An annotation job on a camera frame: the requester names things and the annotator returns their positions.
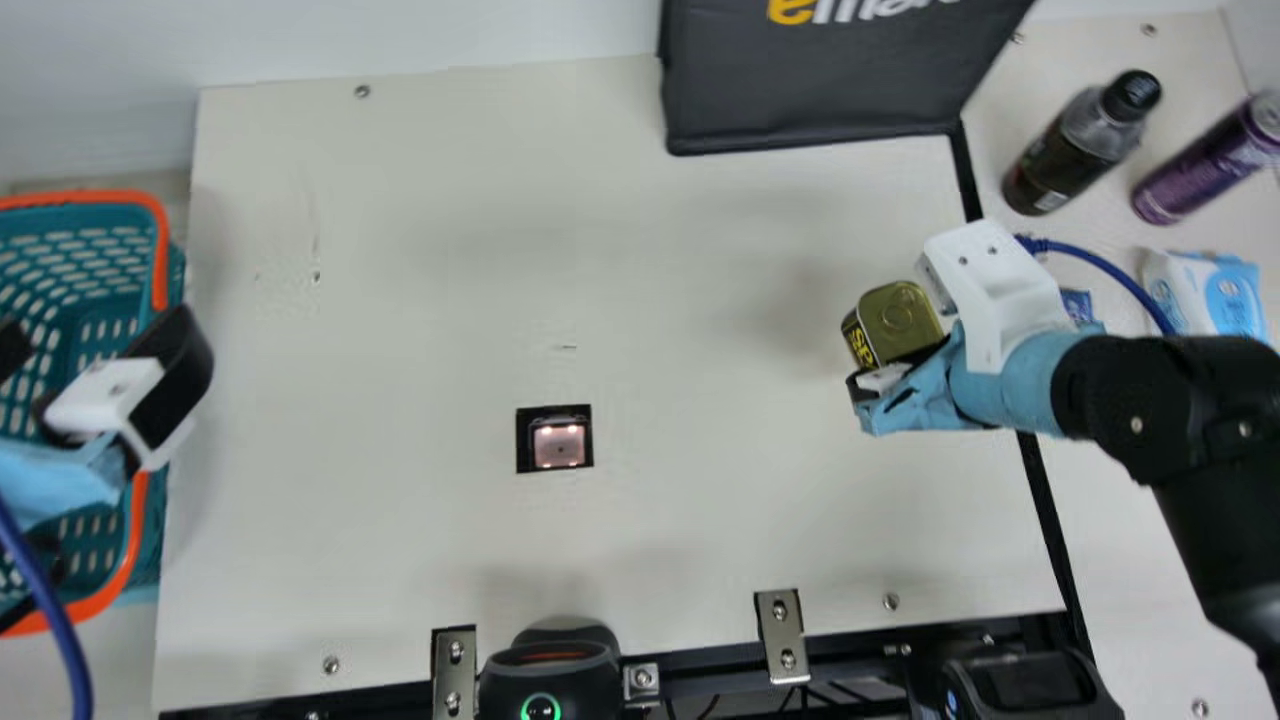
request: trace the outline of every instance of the purple can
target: purple can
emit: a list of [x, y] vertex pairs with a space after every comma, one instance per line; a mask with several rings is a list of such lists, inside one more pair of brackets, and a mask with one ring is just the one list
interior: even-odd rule
[[1262, 92], [1222, 118], [1133, 191], [1133, 209], [1171, 225], [1261, 168], [1280, 163], [1280, 92]]

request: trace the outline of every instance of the wet wipes package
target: wet wipes package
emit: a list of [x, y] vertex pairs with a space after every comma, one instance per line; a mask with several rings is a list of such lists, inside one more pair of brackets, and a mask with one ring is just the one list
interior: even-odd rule
[[1142, 283], [1179, 334], [1247, 336], [1270, 342], [1253, 263], [1213, 252], [1148, 250]]

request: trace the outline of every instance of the robotic arm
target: robotic arm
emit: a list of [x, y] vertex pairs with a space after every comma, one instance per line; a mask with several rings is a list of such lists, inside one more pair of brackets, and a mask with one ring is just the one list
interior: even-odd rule
[[931, 240], [919, 266], [957, 323], [919, 365], [850, 378], [863, 429], [1096, 442], [1152, 489], [1204, 615], [1257, 653], [1280, 711], [1280, 355], [1075, 329], [1053, 279], [991, 222]]

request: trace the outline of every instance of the blue package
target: blue package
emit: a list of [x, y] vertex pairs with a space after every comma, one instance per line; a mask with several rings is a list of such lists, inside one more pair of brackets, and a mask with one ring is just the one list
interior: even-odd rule
[[1179, 334], [1268, 341], [1253, 263], [1234, 255], [1148, 250], [1142, 279]]
[[1089, 291], [1064, 287], [1060, 292], [1062, 293], [1062, 306], [1066, 307], [1068, 316], [1076, 327], [1097, 324], [1097, 320], [1093, 319], [1093, 296], [1089, 295]]

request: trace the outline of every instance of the black square frame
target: black square frame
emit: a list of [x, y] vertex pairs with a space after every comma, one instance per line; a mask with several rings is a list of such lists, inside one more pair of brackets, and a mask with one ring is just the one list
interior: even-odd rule
[[[586, 460], [576, 468], [539, 468], [534, 462], [534, 423], [547, 418], [573, 418], [584, 428]], [[571, 471], [595, 465], [595, 432], [590, 405], [544, 405], [516, 409], [516, 474]]]

